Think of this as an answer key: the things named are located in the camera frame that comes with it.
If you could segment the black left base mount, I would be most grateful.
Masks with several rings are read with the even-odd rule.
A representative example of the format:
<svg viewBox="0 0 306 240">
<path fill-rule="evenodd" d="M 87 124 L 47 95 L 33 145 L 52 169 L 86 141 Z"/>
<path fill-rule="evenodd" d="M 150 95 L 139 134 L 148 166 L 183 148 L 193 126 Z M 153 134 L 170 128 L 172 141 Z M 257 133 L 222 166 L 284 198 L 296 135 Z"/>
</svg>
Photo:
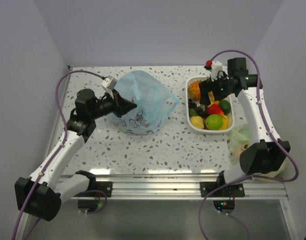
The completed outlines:
<svg viewBox="0 0 306 240">
<path fill-rule="evenodd" d="M 86 190 L 78 194 L 78 196 L 95 197 L 101 198 L 107 196 L 108 198 L 112 195 L 113 183 L 111 181 L 97 181 L 96 176 L 84 170 L 79 170 L 75 173 L 76 175 L 84 176 L 88 179 Z"/>
</svg>

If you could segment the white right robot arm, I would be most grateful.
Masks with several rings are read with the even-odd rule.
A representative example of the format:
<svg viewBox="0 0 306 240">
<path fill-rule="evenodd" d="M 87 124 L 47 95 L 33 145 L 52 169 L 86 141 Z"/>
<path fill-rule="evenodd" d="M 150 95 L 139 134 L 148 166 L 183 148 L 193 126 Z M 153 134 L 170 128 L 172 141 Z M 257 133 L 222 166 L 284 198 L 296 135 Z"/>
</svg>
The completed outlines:
<svg viewBox="0 0 306 240">
<path fill-rule="evenodd" d="M 250 130 L 250 145 L 239 156 L 239 163 L 222 171 L 217 177 L 216 192 L 228 196 L 235 183 L 251 175 L 267 177 L 283 165 L 291 150 L 288 141 L 282 141 L 275 130 L 264 101 L 264 91 L 258 74 L 250 74 L 244 57 L 227 61 L 227 70 L 219 61 L 208 60 L 205 69 L 211 78 L 199 84 L 201 104 L 210 103 L 208 93 L 216 101 L 234 94 L 241 104 Z"/>
</svg>

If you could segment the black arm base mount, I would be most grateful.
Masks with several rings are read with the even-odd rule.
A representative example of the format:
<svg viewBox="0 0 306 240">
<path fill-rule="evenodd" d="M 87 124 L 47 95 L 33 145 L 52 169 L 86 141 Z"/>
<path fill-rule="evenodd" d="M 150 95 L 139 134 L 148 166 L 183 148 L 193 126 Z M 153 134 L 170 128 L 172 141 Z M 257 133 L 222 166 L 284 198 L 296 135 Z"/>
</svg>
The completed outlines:
<svg viewBox="0 0 306 240">
<path fill-rule="evenodd" d="M 244 185 L 241 182 L 228 183 L 224 178 L 224 170 L 216 177 L 215 181 L 201 181 L 199 183 L 201 197 L 232 198 L 245 197 Z"/>
</svg>

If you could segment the white perforated plastic basket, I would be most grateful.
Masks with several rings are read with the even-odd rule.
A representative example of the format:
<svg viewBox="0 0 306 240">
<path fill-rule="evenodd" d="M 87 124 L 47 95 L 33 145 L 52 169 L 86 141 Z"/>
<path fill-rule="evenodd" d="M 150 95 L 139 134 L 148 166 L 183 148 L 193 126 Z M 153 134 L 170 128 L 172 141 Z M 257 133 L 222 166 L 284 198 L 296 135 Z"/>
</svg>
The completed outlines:
<svg viewBox="0 0 306 240">
<path fill-rule="evenodd" d="M 230 112 L 222 116 L 222 127 L 219 129 L 208 129 L 205 123 L 208 115 L 208 108 L 204 105 L 200 107 L 200 100 L 195 101 L 198 96 L 197 91 L 193 91 L 193 98 L 191 98 L 190 89 L 195 90 L 200 82 L 210 81 L 210 76 L 193 77 L 186 82 L 186 116 L 187 121 L 192 130 L 198 134 L 205 135 L 219 135 L 226 134 L 235 126 L 235 117 L 233 109 L 233 101 L 231 96 L 226 97 L 224 100 L 230 104 Z"/>
</svg>

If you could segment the yellow fake banana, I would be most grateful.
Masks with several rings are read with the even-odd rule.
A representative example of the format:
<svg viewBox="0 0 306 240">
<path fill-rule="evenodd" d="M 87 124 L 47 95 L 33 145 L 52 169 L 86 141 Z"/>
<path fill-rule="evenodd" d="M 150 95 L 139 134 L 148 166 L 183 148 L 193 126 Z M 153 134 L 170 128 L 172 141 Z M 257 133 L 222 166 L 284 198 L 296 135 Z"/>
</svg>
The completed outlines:
<svg viewBox="0 0 306 240">
<path fill-rule="evenodd" d="M 211 102 L 211 105 L 212 105 L 212 104 L 218 104 L 218 101 L 215 100 L 215 97 L 214 97 L 214 94 L 213 94 L 212 91 L 210 91 L 210 92 L 208 93 L 208 96 L 209 96 L 209 100 L 210 100 L 210 102 Z"/>
</svg>

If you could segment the round controller board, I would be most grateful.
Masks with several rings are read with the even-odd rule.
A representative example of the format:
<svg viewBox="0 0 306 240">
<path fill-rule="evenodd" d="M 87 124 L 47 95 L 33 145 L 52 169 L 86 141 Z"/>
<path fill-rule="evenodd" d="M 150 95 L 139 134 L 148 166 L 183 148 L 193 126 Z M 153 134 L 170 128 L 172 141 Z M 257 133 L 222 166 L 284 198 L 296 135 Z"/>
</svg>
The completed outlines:
<svg viewBox="0 0 306 240">
<path fill-rule="evenodd" d="M 95 214 L 102 210 L 104 204 L 99 200 L 80 199 L 77 201 L 78 210 L 84 214 Z"/>
<path fill-rule="evenodd" d="M 234 200 L 214 200 L 213 205 L 217 211 L 230 214 L 234 211 L 236 203 Z"/>
</svg>

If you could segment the dark green fake lime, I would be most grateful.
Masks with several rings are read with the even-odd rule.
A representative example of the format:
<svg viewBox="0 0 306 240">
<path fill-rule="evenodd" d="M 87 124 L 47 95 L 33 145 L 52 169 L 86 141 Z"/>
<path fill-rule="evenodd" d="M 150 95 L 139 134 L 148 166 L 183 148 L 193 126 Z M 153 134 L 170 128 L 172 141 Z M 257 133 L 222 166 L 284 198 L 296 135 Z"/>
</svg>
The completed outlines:
<svg viewBox="0 0 306 240">
<path fill-rule="evenodd" d="M 223 111 L 223 113 L 225 115 L 228 115 L 231 113 L 232 108 L 231 108 L 231 104 L 229 101 L 223 99 L 218 103 L 218 106 L 220 107 L 220 109 Z"/>
</svg>

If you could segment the dark purple fake grapes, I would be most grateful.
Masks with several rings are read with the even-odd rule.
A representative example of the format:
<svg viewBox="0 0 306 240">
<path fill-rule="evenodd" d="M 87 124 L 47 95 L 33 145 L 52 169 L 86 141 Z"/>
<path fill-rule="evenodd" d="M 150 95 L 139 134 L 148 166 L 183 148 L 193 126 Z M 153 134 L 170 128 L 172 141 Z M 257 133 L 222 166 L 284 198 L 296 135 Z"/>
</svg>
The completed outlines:
<svg viewBox="0 0 306 240">
<path fill-rule="evenodd" d="M 204 105 L 197 105 L 197 103 L 189 98 L 188 99 L 188 114 L 190 117 L 200 116 L 202 117 L 206 109 Z"/>
</svg>

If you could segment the bright green fake apple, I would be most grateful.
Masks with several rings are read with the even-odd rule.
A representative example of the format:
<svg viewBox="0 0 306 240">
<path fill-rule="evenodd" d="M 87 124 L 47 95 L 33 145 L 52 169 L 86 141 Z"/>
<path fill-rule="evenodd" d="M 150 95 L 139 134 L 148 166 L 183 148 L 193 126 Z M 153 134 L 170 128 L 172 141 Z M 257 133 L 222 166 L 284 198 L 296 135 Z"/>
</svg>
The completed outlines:
<svg viewBox="0 0 306 240">
<path fill-rule="evenodd" d="M 206 128 L 217 131 L 223 126 L 223 119 L 218 114 L 211 114 L 205 120 Z"/>
</svg>

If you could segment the pale green plastic bag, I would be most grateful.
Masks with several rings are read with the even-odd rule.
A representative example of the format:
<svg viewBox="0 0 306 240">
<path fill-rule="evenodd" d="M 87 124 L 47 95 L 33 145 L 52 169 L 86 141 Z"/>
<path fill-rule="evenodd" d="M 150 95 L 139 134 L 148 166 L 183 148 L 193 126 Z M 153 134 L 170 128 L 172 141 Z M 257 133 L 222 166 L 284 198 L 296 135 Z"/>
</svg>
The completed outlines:
<svg viewBox="0 0 306 240">
<path fill-rule="evenodd" d="M 228 146 L 231 164 L 235 166 L 240 163 L 241 153 L 251 146 L 251 131 L 247 123 L 236 126 L 230 131 Z"/>
</svg>

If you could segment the orange fake pineapple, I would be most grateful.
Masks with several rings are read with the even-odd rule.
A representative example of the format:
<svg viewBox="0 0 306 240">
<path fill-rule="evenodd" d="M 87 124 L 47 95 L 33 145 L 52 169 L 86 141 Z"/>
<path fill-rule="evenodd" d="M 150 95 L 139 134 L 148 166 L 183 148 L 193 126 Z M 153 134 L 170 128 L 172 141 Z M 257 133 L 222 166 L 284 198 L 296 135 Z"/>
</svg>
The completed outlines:
<svg viewBox="0 0 306 240">
<path fill-rule="evenodd" d="M 199 101 L 201 99 L 201 91 L 200 91 L 200 86 L 199 86 L 199 81 L 192 83 L 188 87 L 188 93 L 192 100 L 194 101 Z"/>
</svg>

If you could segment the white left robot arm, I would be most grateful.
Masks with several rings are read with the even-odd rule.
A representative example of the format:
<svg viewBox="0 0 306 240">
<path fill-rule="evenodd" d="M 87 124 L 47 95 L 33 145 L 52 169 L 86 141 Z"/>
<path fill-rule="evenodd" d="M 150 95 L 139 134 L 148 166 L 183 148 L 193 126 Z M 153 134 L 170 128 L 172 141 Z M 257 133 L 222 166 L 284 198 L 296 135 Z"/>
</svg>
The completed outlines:
<svg viewBox="0 0 306 240">
<path fill-rule="evenodd" d="M 20 213 L 51 221 L 62 204 L 76 195 L 89 197 L 98 192 L 106 197 L 106 193 L 99 190 L 95 175 L 90 172 L 79 170 L 62 183 L 59 179 L 73 156 L 92 135 L 97 119 L 109 114 L 122 117 L 136 107 L 134 102 L 121 97 L 115 89 L 106 92 L 101 99 L 91 89 L 80 90 L 59 142 L 29 177 L 20 177 L 15 182 Z"/>
</svg>

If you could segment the right round controller board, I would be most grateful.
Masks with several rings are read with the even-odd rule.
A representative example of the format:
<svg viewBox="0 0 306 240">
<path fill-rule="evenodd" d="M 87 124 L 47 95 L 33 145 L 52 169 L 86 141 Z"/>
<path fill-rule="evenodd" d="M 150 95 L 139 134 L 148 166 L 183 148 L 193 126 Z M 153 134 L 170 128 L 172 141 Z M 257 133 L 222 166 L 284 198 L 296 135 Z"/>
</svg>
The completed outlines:
<svg viewBox="0 0 306 240">
<path fill-rule="evenodd" d="M 217 211 L 230 214 L 234 211 L 236 203 L 234 200 L 214 200 L 213 205 Z"/>
</svg>

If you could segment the aluminium front rail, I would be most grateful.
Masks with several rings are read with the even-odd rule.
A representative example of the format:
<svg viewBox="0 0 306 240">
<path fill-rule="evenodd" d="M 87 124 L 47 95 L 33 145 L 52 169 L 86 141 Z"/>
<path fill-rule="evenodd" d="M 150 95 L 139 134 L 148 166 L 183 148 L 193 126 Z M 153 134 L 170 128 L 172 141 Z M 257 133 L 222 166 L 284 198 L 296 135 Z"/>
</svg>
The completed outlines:
<svg viewBox="0 0 306 240">
<path fill-rule="evenodd" d="M 216 180 L 215 173 L 180 174 L 112 174 L 96 175 L 98 182 L 111 182 L 108 191 L 112 200 L 202 200 L 206 188 Z M 286 187 L 281 182 L 244 181 L 231 186 L 231 193 L 219 199 L 287 200 Z"/>
</svg>

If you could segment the light blue plastic bag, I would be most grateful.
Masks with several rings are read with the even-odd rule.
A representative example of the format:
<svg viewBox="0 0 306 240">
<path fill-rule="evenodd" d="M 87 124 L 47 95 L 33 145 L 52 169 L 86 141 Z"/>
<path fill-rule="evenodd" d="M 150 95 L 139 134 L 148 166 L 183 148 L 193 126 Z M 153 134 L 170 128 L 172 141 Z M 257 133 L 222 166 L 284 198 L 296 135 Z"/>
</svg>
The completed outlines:
<svg viewBox="0 0 306 240">
<path fill-rule="evenodd" d="M 158 131 L 179 102 L 171 90 L 142 70 L 124 74 L 115 89 L 137 107 L 122 117 L 111 113 L 108 119 L 121 131 L 133 136 L 144 136 Z"/>
</svg>

